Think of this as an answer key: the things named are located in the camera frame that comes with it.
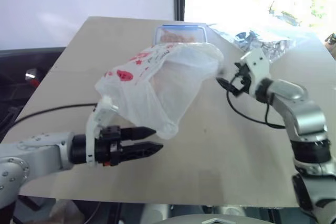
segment wooden table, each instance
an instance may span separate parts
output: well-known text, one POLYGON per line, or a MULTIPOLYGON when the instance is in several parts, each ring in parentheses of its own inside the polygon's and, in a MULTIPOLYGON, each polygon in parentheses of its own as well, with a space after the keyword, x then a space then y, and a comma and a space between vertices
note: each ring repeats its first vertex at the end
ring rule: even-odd
MULTIPOLYGON (((152 45, 155 28, 176 24, 160 20, 90 17, 25 106, 21 116, 59 105, 97 102, 94 84, 108 69, 152 45)), ((224 54, 226 76, 241 51, 206 28, 209 42, 224 54)), ((289 51, 271 66, 273 78, 300 83, 325 112, 336 153, 336 64, 315 38, 289 51)), ((233 99, 243 113, 262 119, 265 106, 248 95, 233 99)), ((56 111, 13 128, 4 143, 41 132, 85 132, 92 108, 56 111)), ((270 121, 282 123, 274 110, 270 121)), ((115 124, 130 123, 117 118, 115 124)), ((180 131, 152 157, 117 167, 73 170, 37 179, 22 188, 29 196, 66 199, 157 202, 167 204, 296 206, 291 176, 292 150, 284 130, 247 121, 228 106, 214 79, 201 90, 180 122, 180 131)))

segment white plastic bag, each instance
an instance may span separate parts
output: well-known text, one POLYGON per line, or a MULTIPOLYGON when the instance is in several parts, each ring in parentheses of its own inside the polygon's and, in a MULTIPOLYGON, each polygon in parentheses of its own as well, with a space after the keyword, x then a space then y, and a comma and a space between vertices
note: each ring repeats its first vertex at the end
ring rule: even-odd
POLYGON ((158 44, 108 71, 95 87, 112 98, 122 117, 170 139, 202 81, 215 76, 222 62, 212 44, 158 44))

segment plastic bag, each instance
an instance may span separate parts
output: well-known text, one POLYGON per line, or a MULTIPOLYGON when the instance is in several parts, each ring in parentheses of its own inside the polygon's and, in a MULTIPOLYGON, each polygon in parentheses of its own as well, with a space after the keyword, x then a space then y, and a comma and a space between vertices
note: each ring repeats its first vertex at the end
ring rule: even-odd
POLYGON ((108 71, 95 87, 111 97, 122 117, 170 139, 202 81, 215 76, 222 63, 212 44, 158 44, 108 71))
POLYGON ((260 20, 235 18, 230 22, 208 24, 208 27, 243 52, 261 48, 270 63, 308 39, 307 31, 274 17, 260 20))

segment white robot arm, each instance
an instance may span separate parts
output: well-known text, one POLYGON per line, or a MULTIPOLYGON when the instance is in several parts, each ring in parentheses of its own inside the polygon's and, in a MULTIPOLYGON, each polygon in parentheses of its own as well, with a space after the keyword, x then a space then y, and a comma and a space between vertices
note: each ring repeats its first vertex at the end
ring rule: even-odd
POLYGON ((272 80, 269 62, 261 49, 243 56, 236 64, 235 78, 242 78, 238 91, 232 82, 217 79, 236 96, 248 93, 259 102, 271 105, 283 118, 294 153, 298 174, 292 177, 297 201, 305 213, 321 224, 336 222, 336 161, 330 153, 326 119, 308 97, 307 90, 283 80, 272 80))
POLYGON ((0 144, 0 219, 10 223, 22 185, 76 164, 118 165, 151 156, 163 145, 141 142, 122 145, 124 140, 141 140, 156 133, 147 127, 121 129, 108 126, 118 108, 103 97, 90 114, 86 134, 42 133, 13 144, 0 144))

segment black cable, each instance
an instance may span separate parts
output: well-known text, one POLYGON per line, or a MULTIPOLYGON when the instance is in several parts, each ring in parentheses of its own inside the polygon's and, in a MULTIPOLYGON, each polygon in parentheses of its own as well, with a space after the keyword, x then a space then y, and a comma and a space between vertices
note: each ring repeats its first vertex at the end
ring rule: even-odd
POLYGON ((84 222, 84 224, 88 224, 94 218, 94 216, 96 215, 100 205, 101 205, 101 202, 97 203, 96 209, 93 211, 93 213, 91 214, 89 219, 87 219, 87 221, 84 222))
POLYGON ((96 106, 96 105, 97 105, 96 103, 71 104, 71 105, 59 106, 59 107, 55 107, 55 108, 51 108, 51 109, 37 111, 35 113, 26 115, 23 118, 20 118, 19 120, 16 120, 14 123, 10 124, 4 130, 9 131, 11 128, 13 128, 15 125, 19 124, 20 122, 22 122, 22 121, 24 121, 24 120, 26 120, 28 118, 32 118, 33 116, 36 116, 36 115, 41 115, 41 114, 48 113, 48 112, 55 111, 55 110, 62 110, 62 109, 68 109, 68 108, 77 108, 77 107, 87 107, 87 106, 96 106))
POLYGON ((267 104, 267 107, 266 107, 266 113, 265 113, 265 121, 260 121, 260 120, 256 120, 256 119, 253 119, 253 118, 250 118, 249 116, 245 115, 245 114, 242 114, 240 111, 238 111, 234 106, 233 104, 231 103, 231 100, 230 100, 230 97, 229 97, 229 90, 231 89, 231 86, 232 86, 232 83, 236 80, 236 78, 238 77, 238 75, 235 75, 232 80, 230 81, 229 83, 229 87, 228 89, 226 90, 226 99, 227 99, 227 102, 228 104, 230 105, 231 109, 236 112, 238 115, 252 121, 252 122, 255 122, 255 123, 260 123, 260 124, 264 124, 264 125, 267 125, 273 129, 285 129, 284 126, 282 125, 278 125, 278 124, 273 124, 273 123, 268 123, 267 121, 267 117, 268 117, 268 112, 269 112, 269 104, 267 104))
POLYGON ((269 104, 267 103, 267 105, 266 105, 266 113, 265 113, 265 123, 267 124, 267 126, 273 128, 273 129, 285 129, 286 128, 286 127, 284 127, 282 125, 269 123, 268 122, 268 112, 269 112, 269 104))
POLYGON ((242 117, 244 117, 244 118, 246 118, 246 119, 248 119, 248 120, 250 120, 250 121, 252 121, 252 122, 260 123, 260 124, 266 124, 266 123, 263 122, 263 121, 259 121, 259 120, 253 119, 253 118, 250 118, 250 117, 248 117, 248 116, 242 114, 240 111, 238 111, 238 110, 232 105, 231 100, 230 100, 230 97, 229 97, 229 94, 230 94, 229 90, 231 89, 232 83, 236 80, 236 78, 237 78, 237 76, 234 76, 234 77, 232 78, 232 80, 230 81, 230 84, 229 84, 229 88, 226 90, 226 99, 227 99, 227 102, 228 102, 228 104, 230 105, 231 109, 233 109, 233 111, 236 112, 238 115, 240 115, 240 116, 242 116, 242 117))

